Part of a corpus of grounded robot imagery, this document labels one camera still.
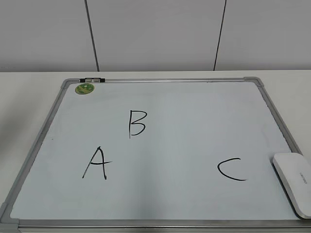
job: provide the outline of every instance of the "white wall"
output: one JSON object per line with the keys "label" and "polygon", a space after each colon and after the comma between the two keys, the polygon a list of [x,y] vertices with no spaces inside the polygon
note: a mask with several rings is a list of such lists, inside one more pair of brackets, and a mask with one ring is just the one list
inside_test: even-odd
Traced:
{"label": "white wall", "polygon": [[[213,70],[225,0],[87,0],[100,71]],[[310,69],[310,0],[227,0],[216,70]],[[0,72],[96,71],[84,0],[1,0]]]}
{"label": "white wall", "polygon": [[96,71],[83,0],[1,0],[0,72]]}
{"label": "white wall", "polygon": [[227,0],[216,70],[310,69],[310,0]]}
{"label": "white wall", "polygon": [[213,70],[224,0],[88,0],[100,71]]}

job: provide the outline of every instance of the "white table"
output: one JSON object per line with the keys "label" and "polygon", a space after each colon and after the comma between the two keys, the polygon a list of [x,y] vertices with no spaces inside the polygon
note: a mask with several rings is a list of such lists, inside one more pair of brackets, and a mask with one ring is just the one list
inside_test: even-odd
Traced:
{"label": "white table", "polygon": [[68,78],[261,78],[311,162],[311,70],[0,73],[0,204],[4,202],[60,86]]}

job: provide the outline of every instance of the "black marker writing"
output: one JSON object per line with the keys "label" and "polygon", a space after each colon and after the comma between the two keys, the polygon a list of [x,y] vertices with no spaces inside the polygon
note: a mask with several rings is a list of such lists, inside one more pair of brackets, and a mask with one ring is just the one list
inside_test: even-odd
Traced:
{"label": "black marker writing", "polygon": [[233,179],[233,180],[235,180],[235,181],[246,181],[246,180],[241,180],[241,179],[237,179],[237,178],[233,178],[233,177],[231,177],[231,176],[228,176],[228,175],[224,174],[224,173],[220,170],[220,165],[221,165],[221,164],[226,163],[226,162],[229,162],[229,161],[231,161],[231,160],[236,160],[236,159],[241,160],[240,158],[227,159],[227,160],[222,161],[221,163],[219,163],[219,164],[217,165],[217,168],[218,168],[218,170],[219,170],[220,173],[222,173],[224,176],[228,177],[229,179]]}
{"label": "black marker writing", "polygon": [[[145,115],[144,115],[142,118],[139,118],[139,119],[137,119],[137,120],[135,120],[135,121],[132,122],[132,113],[144,113]],[[133,111],[133,110],[131,110],[131,113],[130,113],[130,122],[129,122],[129,124],[128,124],[128,131],[129,131],[130,138],[131,138],[131,136],[136,136],[136,135],[142,133],[142,132],[145,130],[146,125],[145,125],[144,123],[140,123],[140,122],[138,122],[138,121],[143,120],[146,116],[147,116],[147,113],[144,112],[144,111]],[[142,125],[143,128],[142,128],[142,130],[141,130],[140,132],[138,132],[138,133],[136,133],[136,134],[131,134],[131,126],[132,126],[132,125]]]}
{"label": "black marker writing", "polygon": [[[97,153],[98,151],[100,151],[101,154],[102,154],[102,163],[93,163],[92,160],[94,159],[94,157],[95,157],[95,155],[96,155],[96,153]],[[86,167],[85,172],[83,173],[82,179],[83,179],[84,176],[86,175],[86,171],[87,171],[88,167],[92,164],[92,165],[103,165],[104,178],[105,178],[105,180],[107,180],[107,176],[106,176],[106,173],[105,173],[105,164],[109,164],[109,163],[111,163],[111,161],[110,161],[110,162],[105,162],[105,161],[104,161],[104,152],[103,152],[103,150],[101,149],[101,147],[97,147],[97,150],[96,150],[95,153],[93,154],[91,160],[89,161],[89,163],[88,163],[88,165],[87,165],[87,167]]]}

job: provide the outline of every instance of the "whiteboard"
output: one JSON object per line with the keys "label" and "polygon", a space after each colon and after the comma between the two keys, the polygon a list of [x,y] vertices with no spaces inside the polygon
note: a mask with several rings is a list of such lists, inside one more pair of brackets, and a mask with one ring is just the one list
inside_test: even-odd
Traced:
{"label": "whiteboard", "polygon": [[[94,83],[87,95],[77,85],[11,218],[297,219],[271,165],[291,150],[254,83]],[[131,110],[147,113],[142,124]],[[107,179],[93,164],[82,178],[99,146]]]}

